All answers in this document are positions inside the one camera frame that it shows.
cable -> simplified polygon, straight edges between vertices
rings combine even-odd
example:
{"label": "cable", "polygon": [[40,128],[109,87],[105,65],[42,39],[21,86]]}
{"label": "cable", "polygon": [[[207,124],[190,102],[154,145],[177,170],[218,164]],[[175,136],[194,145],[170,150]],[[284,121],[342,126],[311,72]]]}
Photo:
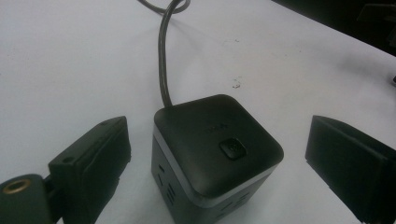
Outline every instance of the cable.
{"label": "cable", "polygon": [[157,13],[163,13],[163,20],[161,22],[160,34],[158,37],[160,89],[161,97],[163,98],[163,105],[165,107],[172,106],[172,101],[168,90],[168,82],[166,78],[166,31],[168,29],[168,24],[171,20],[172,14],[184,11],[190,5],[191,0],[184,0],[184,5],[178,8],[178,4],[180,4],[183,0],[173,0],[166,10],[160,7],[155,7],[146,0],[138,1]]}
{"label": "cable", "polygon": [[[160,8],[160,7],[156,7],[156,6],[152,5],[147,0],[137,0],[137,1],[139,1],[145,7],[148,7],[149,9],[151,9],[151,10],[157,12],[157,13],[164,14],[165,11],[166,11],[166,9],[164,9],[164,8]],[[186,8],[190,5],[190,2],[191,2],[191,0],[186,0],[184,5],[181,6],[181,7],[176,8],[175,11],[173,12],[173,14],[177,14],[179,12],[182,12],[182,11],[186,10]]]}

black plastic object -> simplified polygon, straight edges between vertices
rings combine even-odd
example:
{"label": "black plastic object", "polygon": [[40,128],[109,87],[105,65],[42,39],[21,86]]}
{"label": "black plastic object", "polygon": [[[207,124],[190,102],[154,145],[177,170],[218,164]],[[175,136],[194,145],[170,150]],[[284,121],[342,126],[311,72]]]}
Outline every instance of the black plastic object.
{"label": "black plastic object", "polygon": [[396,56],[394,0],[273,1]]}
{"label": "black plastic object", "polygon": [[396,151],[335,119],[314,116],[305,157],[361,221],[396,219]]}
{"label": "black plastic object", "polygon": [[106,120],[49,163],[50,176],[23,175],[0,186],[0,223],[94,223],[131,159],[125,117]]}
{"label": "black plastic object", "polygon": [[176,223],[214,223],[246,203],[283,159],[278,142],[216,95],[154,117],[151,172]]}

device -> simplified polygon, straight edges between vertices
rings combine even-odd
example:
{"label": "device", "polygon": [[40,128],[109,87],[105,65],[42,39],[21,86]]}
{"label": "device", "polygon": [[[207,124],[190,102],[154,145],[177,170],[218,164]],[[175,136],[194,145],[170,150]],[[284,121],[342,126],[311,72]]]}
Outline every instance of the device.
{"label": "device", "polygon": [[151,172],[177,224],[210,224],[246,203],[283,159],[279,143],[235,99],[216,95],[172,105],[165,38],[174,0],[163,13],[158,43],[165,108],[154,117]]}
{"label": "device", "polygon": [[394,223],[394,149],[344,122],[314,116],[305,157],[358,220]]}

white table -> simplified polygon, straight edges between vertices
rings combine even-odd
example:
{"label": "white table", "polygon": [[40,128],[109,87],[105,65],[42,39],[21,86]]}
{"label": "white table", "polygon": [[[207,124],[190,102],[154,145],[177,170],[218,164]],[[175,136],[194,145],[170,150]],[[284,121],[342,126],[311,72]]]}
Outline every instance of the white table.
{"label": "white table", "polygon": [[[160,22],[136,0],[1,1],[0,182],[48,175],[91,127],[124,115],[132,162],[97,223],[173,223],[150,174]],[[268,0],[192,0],[171,20],[167,59],[174,104],[231,95],[285,152],[219,223],[359,223],[305,162],[309,127],[339,119],[396,148],[395,57]]]}

black button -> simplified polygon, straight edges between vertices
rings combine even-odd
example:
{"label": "black button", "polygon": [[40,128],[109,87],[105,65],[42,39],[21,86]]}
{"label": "black button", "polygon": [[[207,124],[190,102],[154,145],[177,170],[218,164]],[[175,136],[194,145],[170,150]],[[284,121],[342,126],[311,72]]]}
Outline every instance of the black button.
{"label": "black button", "polygon": [[228,159],[235,161],[247,155],[247,150],[236,138],[229,138],[219,144]]}

